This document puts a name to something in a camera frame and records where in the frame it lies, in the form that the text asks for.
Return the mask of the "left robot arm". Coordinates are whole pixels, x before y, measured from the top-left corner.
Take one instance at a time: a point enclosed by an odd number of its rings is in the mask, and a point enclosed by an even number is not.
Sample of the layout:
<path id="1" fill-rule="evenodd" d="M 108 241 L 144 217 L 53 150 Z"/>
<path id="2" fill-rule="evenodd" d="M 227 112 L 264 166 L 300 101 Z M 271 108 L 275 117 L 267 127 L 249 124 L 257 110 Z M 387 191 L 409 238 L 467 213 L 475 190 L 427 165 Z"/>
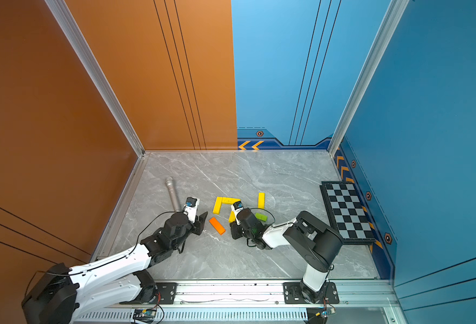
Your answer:
<path id="1" fill-rule="evenodd" d="M 183 252 L 187 238 L 200 235 L 207 213 L 192 220 L 185 212 L 171 213 L 153 235 L 105 259 L 67 267 L 55 264 L 25 294 L 21 303 L 28 323 L 72 323 L 86 313 L 117 304 L 150 302 L 156 282 L 149 268 Z"/>

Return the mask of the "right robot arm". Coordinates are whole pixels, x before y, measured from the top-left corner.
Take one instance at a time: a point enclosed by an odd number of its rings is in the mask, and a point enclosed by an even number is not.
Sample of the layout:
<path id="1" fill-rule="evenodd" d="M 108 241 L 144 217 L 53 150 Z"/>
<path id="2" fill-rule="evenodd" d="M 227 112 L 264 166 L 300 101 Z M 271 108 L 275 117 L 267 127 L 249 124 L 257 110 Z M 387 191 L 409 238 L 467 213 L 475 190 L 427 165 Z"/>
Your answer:
<path id="1" fill-rule="evenodd" d="M 230 228 L 233 239 L 245 238 L 252 248 L 292 247 L 307 263 L 300 282 L 302 298 L 312 304 L 327 300 L 327 294 L 332 291 L 328 287 L 328 275 L 344 245 L 338 231 L 307 211 L 283 224 L 264 224 L 249 208 L 235 212 L 235 221 L 230 223 Z"/>

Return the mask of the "yellow block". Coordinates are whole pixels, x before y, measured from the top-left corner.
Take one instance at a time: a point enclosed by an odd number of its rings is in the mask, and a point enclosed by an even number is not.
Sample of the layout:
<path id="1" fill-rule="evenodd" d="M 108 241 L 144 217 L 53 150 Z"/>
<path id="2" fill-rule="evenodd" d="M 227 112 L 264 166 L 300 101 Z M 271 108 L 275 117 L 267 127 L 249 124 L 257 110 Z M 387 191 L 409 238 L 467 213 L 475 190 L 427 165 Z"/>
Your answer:
<path id="1" fill-rule="evenodd" d="M 223 197 L 217 197 L 216 201 L 215 201 L 215 204 L 214 204 L 214 207 L 213 207 L 212 213 L 215 214 L 215 215 L 219 215 L 222 204 L 223 204 Z"/>
<path id="2" fill-rule="evenodd" d="M 265 208 L 265 193 L 258 193 L 258 208 L 264 209 Z"/>
<path id="3" fill-rule="evenodd" d="M 235 220 L 236 220 L 235 213 L 233 211 L 231 211 L 230 216 L 229 216 L 229 223 L 233 223 L 233 222 L 235 222 Z"/>
<path id="4" fill-rule="evenodd" d="M 240 201 L 239 198 L 229 198 L 229 197 L 222 198 L 222 204 L 226 204 L 226 205 L 232 205 L 238 201 Z"/>

